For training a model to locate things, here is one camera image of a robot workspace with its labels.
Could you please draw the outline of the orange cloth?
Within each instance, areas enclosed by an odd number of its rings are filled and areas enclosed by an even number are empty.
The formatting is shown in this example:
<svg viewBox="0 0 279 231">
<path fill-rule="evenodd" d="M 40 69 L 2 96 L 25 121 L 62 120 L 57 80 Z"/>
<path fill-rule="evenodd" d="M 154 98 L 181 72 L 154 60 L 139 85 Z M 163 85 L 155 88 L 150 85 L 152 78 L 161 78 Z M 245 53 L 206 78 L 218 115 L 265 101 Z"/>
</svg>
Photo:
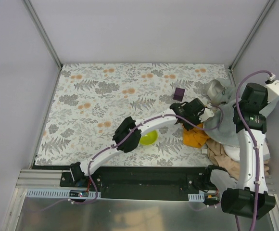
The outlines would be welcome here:
<svg viewBox="0 0 279 231">
<path fill-rule="evenodd" d="M 198 128 L 193 128 L 191 130 L 186 130 L 183 127 L 182 133 L 182 143 L 188 147 L 193 148 L 202 148 L 206 141 L 210 139 L 210 137 L 205 133 L 205 131 L 200 130 Z"/>
</svg>

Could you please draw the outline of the grey sweatshirt cloth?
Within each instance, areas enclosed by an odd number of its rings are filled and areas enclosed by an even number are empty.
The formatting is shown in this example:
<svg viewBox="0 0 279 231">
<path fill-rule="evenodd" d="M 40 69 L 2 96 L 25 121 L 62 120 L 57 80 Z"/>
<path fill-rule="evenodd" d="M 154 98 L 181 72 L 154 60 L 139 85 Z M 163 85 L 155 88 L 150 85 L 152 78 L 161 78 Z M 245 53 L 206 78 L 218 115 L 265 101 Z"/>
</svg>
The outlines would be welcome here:
<svg viewBox="0 0 279 231">
<path fill-rule="evenodd" d="M 239 141 L 236 134 L 236 126 L 233 122 L 234 109 L 237 88 L 233 86 L 228 86 L 223 92 L 219 92 L 212 99 L 211 104 L 220 105 L 224 113 L 223 120 L 221 119 L 221 112 L 218 110 L 215 112 L 215 116 L 206 120 L 203 124 L 204 128 L 218 128 L 207 131 L 206 134 L 218 143 L 239 147 Z"/>
</svg>

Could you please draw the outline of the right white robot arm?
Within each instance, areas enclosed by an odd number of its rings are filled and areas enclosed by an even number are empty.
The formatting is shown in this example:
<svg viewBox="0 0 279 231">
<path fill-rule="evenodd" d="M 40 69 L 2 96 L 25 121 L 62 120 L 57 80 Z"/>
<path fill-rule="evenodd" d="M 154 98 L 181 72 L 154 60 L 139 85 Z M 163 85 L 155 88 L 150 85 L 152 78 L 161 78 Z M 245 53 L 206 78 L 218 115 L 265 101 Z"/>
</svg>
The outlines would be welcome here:
<svg viewBox="0 0 279 231">
<path fill-rule="evenodd" d="M 259 220 L 274 208 L 276 200 L 268 194 L 265 182 L 263 147 L 266 118 L 260 111 L 268 104 L 266 87 L 248 83 L 233 105 L 233 122 L 240 148 L 240 174 L 237 185 L 222 191 L 225 213 Z"/>
</svg>

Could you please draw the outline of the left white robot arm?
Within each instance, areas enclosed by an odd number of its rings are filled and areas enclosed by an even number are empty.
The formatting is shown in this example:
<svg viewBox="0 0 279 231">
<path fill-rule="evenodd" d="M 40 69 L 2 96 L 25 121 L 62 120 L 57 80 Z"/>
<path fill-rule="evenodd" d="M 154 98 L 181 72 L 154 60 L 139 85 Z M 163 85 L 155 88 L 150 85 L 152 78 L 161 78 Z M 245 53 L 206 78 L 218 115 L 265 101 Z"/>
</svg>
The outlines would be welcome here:
<svg viewBox="0 0 279 231">
<path fill-rule="evenodd" d="M 78 183 L 116 155 L 135 150 L 140 139 L 149 132 L 179 123 L 186 130 L 191 130 L 213 116 L 213 111 L 198 98 L 191 102 L 173 103 L 168 109 L 145 119 L 133 119 L 129 116 L 116 129 L 108 145 L 88 160 L 70 165 L 72 181 Z"/>
</svg>

